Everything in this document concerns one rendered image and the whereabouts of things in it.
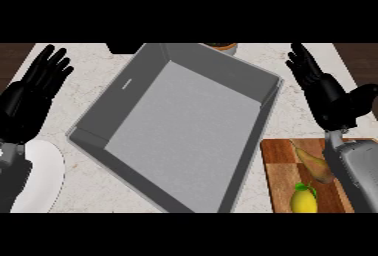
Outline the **yellow lemon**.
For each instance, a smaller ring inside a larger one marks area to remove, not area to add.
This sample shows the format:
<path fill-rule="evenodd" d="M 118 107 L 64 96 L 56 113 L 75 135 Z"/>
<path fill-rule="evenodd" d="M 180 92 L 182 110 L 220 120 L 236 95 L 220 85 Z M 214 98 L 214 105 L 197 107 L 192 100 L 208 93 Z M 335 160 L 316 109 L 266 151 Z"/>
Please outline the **yellow lemon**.
<path fill-rule="evenodd" d="M 304 183 L 297 183 L 294 189 L 290 200 L 291 211 L 294 213 L 316 213 L 318 197 L 315 188 Z"/>

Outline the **white plate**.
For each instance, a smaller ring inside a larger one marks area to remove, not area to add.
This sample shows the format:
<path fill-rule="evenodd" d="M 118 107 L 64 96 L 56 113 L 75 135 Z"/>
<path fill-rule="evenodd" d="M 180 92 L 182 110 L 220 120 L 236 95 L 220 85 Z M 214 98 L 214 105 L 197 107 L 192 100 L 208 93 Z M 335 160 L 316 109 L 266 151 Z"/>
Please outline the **white plate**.
<path fill-rule="evenodd" d="M 31 174 L 12 213 L 47 213 L 59 197 L 65 180 L 65 159 L 53 143 L 31 140 L 25 157 L 33 162 Z"/>

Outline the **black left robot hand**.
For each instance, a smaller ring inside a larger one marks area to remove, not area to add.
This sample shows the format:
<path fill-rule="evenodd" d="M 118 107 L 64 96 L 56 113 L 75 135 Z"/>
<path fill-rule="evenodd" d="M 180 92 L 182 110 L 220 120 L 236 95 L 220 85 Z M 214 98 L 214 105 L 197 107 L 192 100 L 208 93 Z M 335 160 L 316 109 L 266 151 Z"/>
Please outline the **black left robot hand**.
<path fill-rule="evenodd" d="M 74 71 L 67 49 L 49 44 L 19 81 L 0 93 L 0 142 L 25 144 L 40 133 L 52 102 Z"/>

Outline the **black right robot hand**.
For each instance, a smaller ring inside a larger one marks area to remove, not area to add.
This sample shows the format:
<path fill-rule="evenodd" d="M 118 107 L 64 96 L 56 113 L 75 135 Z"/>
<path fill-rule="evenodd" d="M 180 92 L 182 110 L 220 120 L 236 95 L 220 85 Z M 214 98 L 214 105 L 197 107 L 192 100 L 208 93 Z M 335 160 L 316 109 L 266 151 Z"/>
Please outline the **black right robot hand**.
<path fill-rule="evenodd" d="M 325 73 L 301 43 L 291 44 L 285 64 L 304 92 L 315 121 L 325 131 L 352 129 L 356 120 L 372 111 L 378 84 L 368 83 L 346 92 L 335 77 Z"/>

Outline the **orange and white pot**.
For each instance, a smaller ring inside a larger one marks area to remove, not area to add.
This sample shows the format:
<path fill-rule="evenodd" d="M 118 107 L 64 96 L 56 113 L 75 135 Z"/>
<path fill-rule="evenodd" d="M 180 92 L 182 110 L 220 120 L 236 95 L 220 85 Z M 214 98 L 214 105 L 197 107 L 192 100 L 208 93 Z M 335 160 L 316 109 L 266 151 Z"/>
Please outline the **orange and white pot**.
<path fill-rule="evenodd" d="M 235 55 L 238 44 L 236 43 L 208 43 L 208 46 L 229 55 Z"/>

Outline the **black object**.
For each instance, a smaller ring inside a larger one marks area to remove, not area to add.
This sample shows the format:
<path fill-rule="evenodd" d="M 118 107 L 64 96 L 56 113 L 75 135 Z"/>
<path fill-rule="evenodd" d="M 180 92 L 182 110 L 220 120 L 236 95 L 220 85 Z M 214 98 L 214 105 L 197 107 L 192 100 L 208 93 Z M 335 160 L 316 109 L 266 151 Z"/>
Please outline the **black object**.
<path fill-rule="evenodd" d="M 142 43 L 108 43 L 108 49 L 112 54 L 135 54 L 142 47 Z"/>

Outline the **brown wooden cutting board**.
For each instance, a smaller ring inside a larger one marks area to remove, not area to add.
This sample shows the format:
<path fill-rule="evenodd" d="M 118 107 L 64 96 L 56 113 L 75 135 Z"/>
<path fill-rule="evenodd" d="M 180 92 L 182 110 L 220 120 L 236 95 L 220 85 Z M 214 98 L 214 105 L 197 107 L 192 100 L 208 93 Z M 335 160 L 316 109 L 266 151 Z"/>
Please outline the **brown wooden cutting board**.
<path fill-rule="evenodd" d="M 272 209 L 275 213 L 291 211 L 295 184 L 310 184 L 318 195 L 319 213 L 372 213 L 360 188 L 346 170 L 335 172 L 335 180 L 322 184 L 312 176 L 295 148 L 324 158 L 324 138 L 264 139 L 260 143 Z"/>

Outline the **large grey box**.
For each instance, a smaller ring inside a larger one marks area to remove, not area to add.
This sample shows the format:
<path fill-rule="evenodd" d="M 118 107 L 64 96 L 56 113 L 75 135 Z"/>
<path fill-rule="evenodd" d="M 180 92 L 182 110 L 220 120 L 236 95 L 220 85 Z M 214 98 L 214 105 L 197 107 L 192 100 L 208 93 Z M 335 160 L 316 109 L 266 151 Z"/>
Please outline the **large grey box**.
<path fill-rule="evenodd" d="M 148 43 L 67 133 L 170 213 L 228 213 L 284 80 L 201 43 Z"/>

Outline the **brown pear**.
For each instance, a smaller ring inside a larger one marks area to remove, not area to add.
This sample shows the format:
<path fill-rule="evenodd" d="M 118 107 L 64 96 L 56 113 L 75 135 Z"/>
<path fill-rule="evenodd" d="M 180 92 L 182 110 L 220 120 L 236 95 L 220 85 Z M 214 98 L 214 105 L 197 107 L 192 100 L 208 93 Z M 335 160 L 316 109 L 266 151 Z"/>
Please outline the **brown pear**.
<path fill-rule="evenodd" d="M 304 149 L 301 149 L 294 141 L 291 141 L 294 152 L 300 160 L 300 174 L 306 181 L 316 181 L 321 184 L 331 184 L 335 176 L 331 172 L 328 162 L 312 155 Z"/>

